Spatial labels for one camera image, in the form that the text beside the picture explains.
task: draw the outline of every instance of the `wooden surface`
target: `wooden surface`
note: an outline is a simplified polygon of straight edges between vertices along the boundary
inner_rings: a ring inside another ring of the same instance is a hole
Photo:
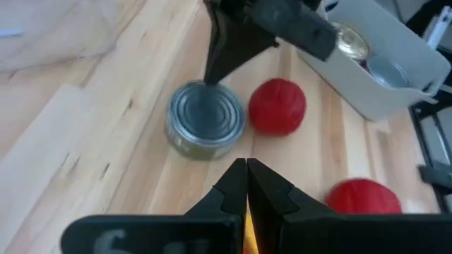
[[[114,44],[116,0],[2,0],[0,71],[105,52]]]
[[[438,211],[416,170],[408,112],[365,121],[287,44],[223,83],[247,105],[269,78],[296,82],[307,96],[301,127],[269,138],[247,124],[223,159],[179,156],[163,135],[167,101],[203,75],[208,15],[199,0],[118,1],[110,54],[0,74],[0,253],[59,253],[64,228],[88,214],[182,214],[237,157],[260,159],[319,200],[365,177],[393,190],[405,212]]]

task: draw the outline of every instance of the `white bin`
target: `white bin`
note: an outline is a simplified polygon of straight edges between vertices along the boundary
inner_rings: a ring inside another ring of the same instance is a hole
[[[450,63],[424,40],[373,0],[340,0],[328,21],[355,29],[378,54],[403,68],[409,87],[391,88],[376,82],[357,62],[336,49],[327,62],[298,51],[360,114],[382,119],[400,108],[436,94],[451,70]]]

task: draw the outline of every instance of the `red tomato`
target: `red tomato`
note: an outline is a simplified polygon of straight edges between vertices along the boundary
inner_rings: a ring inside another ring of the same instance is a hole
[[[350,179],[339,183],[325,203],[342,214],[401,214],[397,196],[380,183],[367,179]]]
[[[287,135],[302,122],[306,97],[295,83],[275,78],[254,91],[248,111],[256,130],[269,135]]]

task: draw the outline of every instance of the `can lid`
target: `can lid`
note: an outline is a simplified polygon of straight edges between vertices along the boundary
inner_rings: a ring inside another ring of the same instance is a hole
[[[181,136],[204,146],[232,143],[245,126],[242,106],[232,91],[202,81],[190,82],[174,93],[168,119]]]
[[[408,87],[410,85],[402,67],[384,56],[369,57],[366,66],[374,79],[384,85],[390,87]]]
[[[358,32],[342,23],[333,22],[332,24],[338,30],[338,48],[340,51],[358,61],[368,57],[369,45]]]

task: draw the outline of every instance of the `metal can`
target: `metal can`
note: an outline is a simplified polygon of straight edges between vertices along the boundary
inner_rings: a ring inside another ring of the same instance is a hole
[[[409,87],[407,73],[394,61],[379,55],[373,55],[366,61],[366,67],[374,80],[386,87]]]
[[[340,51],[358,62],[369,56],[369,45],[357,31],[342,23],[332,22],[331,24],[338,30],[338,48]]]
[[[212,160],[230,150],[244,127],[244,111],[234,93],[200,80],[187,83],[173,94],[165,133],[180,154]]]

